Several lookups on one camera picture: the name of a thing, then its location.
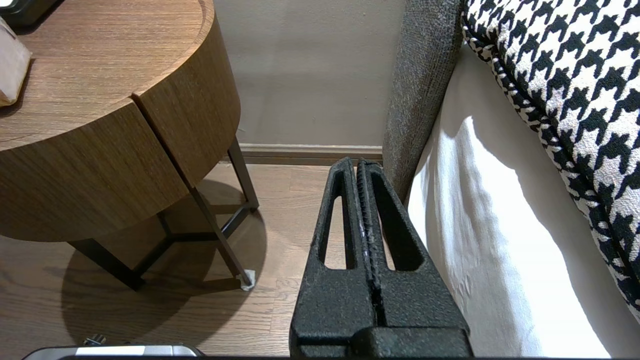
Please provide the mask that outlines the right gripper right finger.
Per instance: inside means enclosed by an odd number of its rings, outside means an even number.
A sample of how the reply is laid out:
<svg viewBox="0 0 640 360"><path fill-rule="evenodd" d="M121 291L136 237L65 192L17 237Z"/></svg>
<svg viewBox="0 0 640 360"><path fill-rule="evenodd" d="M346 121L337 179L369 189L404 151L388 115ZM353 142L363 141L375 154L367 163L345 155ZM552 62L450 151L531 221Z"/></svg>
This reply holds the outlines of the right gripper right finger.
<svg viewBox="0 0 640 360"><path fill-rule="evenodd" d="M359 162L358 199L378 324L389 328L466 328L464 316L377 162Z"/></svg>

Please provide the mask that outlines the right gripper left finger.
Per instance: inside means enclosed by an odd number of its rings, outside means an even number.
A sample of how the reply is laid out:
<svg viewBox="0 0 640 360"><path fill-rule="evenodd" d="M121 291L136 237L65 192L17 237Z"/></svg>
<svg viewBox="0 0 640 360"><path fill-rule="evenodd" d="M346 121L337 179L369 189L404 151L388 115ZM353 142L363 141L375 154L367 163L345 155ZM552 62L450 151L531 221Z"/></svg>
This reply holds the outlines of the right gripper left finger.
<svg viewBox="0 0 640 360"><path fill-rule="evenodd" d="M290 355L382 357L386 323L380 264L386 259L370 170L346 157L329 169L306 267L290 322ZM336 200L342 207L345 268L326 264Z"/></svg>

